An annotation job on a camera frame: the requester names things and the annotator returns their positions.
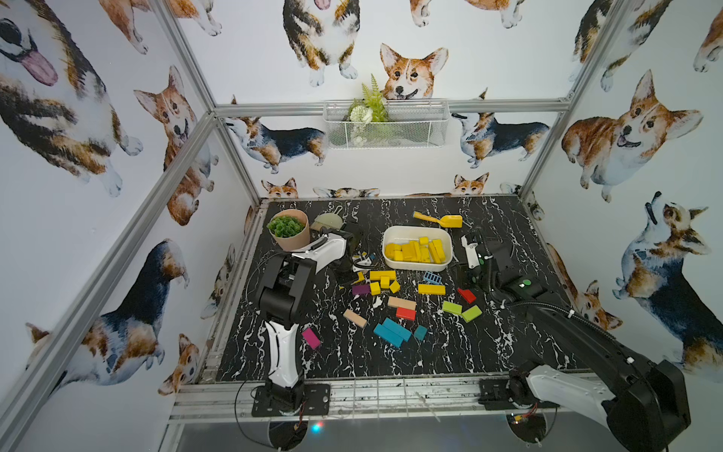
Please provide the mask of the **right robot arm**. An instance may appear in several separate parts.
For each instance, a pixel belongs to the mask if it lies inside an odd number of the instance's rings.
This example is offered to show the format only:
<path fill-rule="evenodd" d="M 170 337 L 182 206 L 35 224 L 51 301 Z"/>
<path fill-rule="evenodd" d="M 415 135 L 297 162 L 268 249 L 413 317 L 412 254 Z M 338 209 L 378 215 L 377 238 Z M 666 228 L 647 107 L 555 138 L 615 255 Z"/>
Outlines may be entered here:
<path fill-rule="evenodd" d="M 505 382 L 481 384 L 481 405 L 534 410 L 548 403 L 607 428 L 628 451 L 666 451 L 691 424 L 685 377 L 672 363 L 655 363 L 586 320 L 562 294 L 518 271 L 511 250 L 478 228 L 464 235 L 463 286 L 553 335 L 593 373 L 588 380 L 531 359 Z"/>

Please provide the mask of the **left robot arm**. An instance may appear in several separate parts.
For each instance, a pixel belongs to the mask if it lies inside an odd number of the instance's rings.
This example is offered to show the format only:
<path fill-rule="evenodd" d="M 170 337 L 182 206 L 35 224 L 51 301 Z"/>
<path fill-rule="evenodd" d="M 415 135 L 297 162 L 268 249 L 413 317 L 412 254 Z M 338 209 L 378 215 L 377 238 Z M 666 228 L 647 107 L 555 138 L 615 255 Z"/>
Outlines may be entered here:
<path fill-rule="evenodd" d="M 357 223 L 324 227 L 310 244 L 270 258 L 254 300 L 270 339 L 268 389 L 292 395 L 303 388 L 296 346 L 302 307 L 313 299 L 316 274 L 324 269 L 330 269 L 339 284 L 351 282 L 353 256 L 364 235 Z"/>

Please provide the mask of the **long yellow block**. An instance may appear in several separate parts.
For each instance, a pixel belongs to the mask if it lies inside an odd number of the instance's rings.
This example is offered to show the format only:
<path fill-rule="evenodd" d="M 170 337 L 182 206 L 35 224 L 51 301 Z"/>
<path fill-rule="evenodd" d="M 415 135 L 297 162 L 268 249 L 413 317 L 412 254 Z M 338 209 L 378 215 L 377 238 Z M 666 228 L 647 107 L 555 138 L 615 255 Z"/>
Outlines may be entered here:
<path fill-rule="evenodd" d="M 446 294 L 446 287 L 439 286 L 438 284 L 418 284 L 417 292 L 420 295 L 444 296 Z"/>

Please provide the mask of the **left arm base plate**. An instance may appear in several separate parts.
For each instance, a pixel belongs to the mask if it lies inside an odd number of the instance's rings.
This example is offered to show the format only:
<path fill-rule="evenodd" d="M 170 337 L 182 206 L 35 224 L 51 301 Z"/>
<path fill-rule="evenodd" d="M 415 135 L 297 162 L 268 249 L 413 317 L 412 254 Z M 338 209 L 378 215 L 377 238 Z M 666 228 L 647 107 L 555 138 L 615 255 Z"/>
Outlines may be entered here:
<path fill-rule="evenodd" d="M 253 417 L 327 415 L 331 402 L 329 384 L 298 382 L 293 388 L 267 382 L 256 388 Z"/>

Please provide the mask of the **white plastic bin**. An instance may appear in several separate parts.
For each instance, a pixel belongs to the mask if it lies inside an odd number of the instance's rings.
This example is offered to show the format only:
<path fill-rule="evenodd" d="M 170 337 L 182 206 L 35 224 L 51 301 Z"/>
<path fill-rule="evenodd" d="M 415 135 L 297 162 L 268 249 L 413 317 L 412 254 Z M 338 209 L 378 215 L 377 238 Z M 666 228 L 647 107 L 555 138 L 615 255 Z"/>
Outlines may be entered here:
<path fill-rule="evenodd" d="M 454 258 L 452 237 L 443 229 L 392 226 L 383 235 L 382 255 L 391 269 L 441 272 Z"/>

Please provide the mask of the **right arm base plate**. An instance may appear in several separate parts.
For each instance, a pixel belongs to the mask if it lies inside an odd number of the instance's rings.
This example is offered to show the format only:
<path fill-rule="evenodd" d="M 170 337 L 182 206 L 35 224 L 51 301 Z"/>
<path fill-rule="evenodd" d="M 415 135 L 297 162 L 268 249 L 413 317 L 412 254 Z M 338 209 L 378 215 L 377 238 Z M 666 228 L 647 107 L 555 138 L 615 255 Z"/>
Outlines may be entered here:
<path fill-rule="evenodd" d="M 488 411 L 530 411 L 532 408 L 553 409 L 558 405 L 540 401 L 520 379 L 510 377 L 485 378 L 478 381 L 478 404 Z"/>

